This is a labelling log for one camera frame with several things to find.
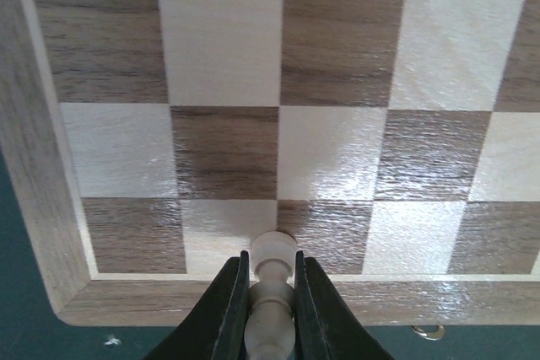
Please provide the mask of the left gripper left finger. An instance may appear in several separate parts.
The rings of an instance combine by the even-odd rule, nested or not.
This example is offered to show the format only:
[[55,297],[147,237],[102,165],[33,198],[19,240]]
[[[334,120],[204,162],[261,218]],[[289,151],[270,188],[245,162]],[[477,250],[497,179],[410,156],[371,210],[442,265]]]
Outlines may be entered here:
[[246,359],[249,255],[229,258],[190,314],[144,360]]

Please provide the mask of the wooden chess board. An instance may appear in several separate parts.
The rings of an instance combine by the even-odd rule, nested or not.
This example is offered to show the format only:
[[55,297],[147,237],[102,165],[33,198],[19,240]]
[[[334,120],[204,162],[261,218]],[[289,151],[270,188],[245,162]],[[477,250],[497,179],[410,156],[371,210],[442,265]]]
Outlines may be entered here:
[[70,325],[274,230],[367,325],[539,321],[539,0],[1,0],[1,151]]

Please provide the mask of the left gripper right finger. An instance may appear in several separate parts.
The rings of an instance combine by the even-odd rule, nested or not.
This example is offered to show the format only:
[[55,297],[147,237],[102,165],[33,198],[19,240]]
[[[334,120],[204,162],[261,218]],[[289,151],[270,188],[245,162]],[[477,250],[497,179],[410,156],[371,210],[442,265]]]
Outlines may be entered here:
[[296,359],[391,359],[359,323],[318,261],[295,256],[294,326]]

